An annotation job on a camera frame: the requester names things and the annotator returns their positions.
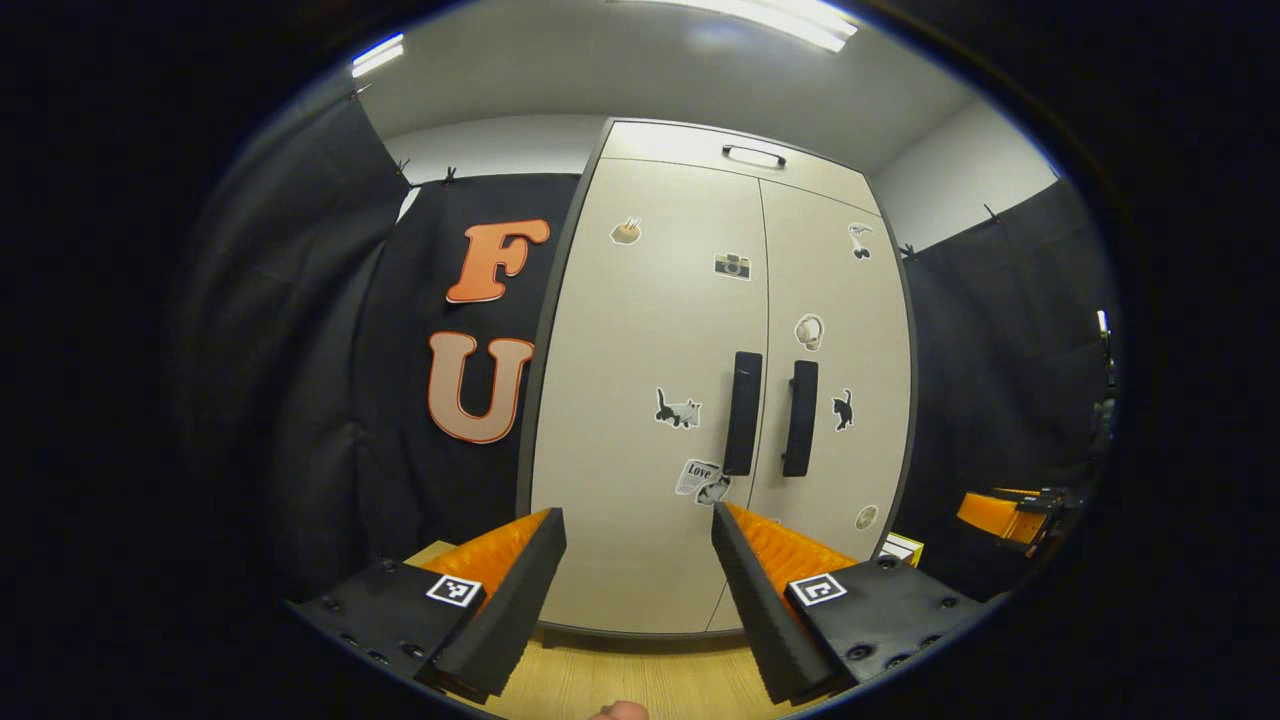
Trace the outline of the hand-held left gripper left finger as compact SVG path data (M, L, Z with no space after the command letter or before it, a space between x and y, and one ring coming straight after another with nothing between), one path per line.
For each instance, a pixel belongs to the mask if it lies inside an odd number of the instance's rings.
M287 607L366 664L484 703L524 656L567 547L544 509L426 561L380 559Z

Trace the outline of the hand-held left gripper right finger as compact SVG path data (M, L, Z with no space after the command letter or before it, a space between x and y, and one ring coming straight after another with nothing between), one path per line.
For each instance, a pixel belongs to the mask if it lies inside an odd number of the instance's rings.
M897 675L988 610L893 555L854 561L733 503L714 505L710 542L776 703Z

